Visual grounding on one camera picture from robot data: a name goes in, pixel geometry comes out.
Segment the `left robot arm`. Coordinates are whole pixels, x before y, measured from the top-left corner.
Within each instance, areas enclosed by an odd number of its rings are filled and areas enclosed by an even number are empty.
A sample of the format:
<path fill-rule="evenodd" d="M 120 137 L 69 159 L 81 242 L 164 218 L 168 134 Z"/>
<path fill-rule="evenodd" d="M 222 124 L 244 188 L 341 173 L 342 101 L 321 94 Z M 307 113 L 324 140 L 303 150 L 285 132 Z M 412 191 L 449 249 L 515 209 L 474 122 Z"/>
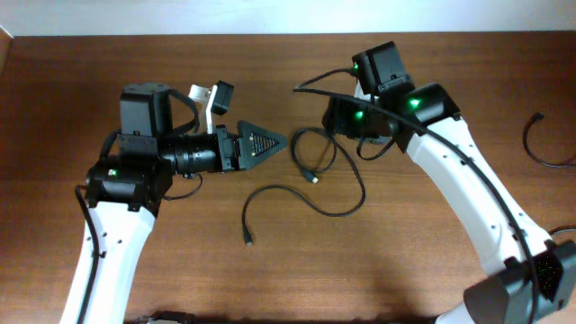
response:
<path fill-rule="evenodd" d="M 247 121 L 230 133 L 212 121 L 230 108 L 234 87 L 126 85 L 121 126 L 105 140 L 86 182 L 75 189 L 85 218 L 82 248 L 61 322 L 121 323 L 140 254 L 174 176 L 250 170 L 287 138 Z"/>

